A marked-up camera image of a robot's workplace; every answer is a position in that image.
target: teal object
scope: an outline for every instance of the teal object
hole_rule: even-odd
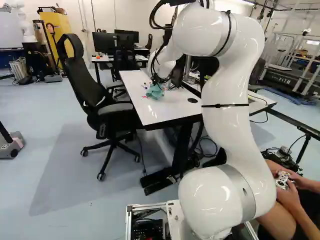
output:
[[[165,92],[162,89],[161,84],[150,84],[149,89],[146,91],[145,94],[148,98],[152,98],[154,100],[159,100],[165,95]]]

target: chair armrest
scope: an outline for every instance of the chair armrest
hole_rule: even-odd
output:
[[[105,89],[111,90],[111,89],[120,88],[120,87],[124,87],[124,86],[125,85],[123,82],[113,82],[110,85],[106,86]]]
[[[98,110],[98,115],[105,115],[116,112],[132,111],[134,106],[130,101],[115,102],[114,104],[104,106]]]

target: person's knee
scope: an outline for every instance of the person's knee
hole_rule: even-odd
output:
[[[294,217],[278,202],[256,220],[277,240],[291,240],[295,235],[297,223]]]

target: person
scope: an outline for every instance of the person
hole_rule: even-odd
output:
[[[281,165],[266,161],[273,176],[286,171],[291,175],[288,190],[277,187],[277,202],[258,217],[260,240],[320,240],[320,181],[300,176]]]

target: hand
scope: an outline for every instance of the hand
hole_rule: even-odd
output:
[[[298,173],[291,171],[291,170],[286,170],[288,173],[290,173],[291,175],[289,176],[289,179],[295,182],[295,185],[297,186],[297,188],[299,189],[309,189],[310,185],[311,185],[311,180],[300,176]]]
[[[284,168],[283,166],[281,166],[280,164],[278,163],[275,163],[274,161],[272,160],[266,160],[265,161],[266,164],[268,165],[273,177],[278,177],[278,172],[281,172],[281,171],[286,171],[286,172],[289,172],[288,169]]]
[[[296,186],[290,180],[286,183],[288,184],[289,189],[283,190],[277,187],[276,198],[289,212],[302,208]]]

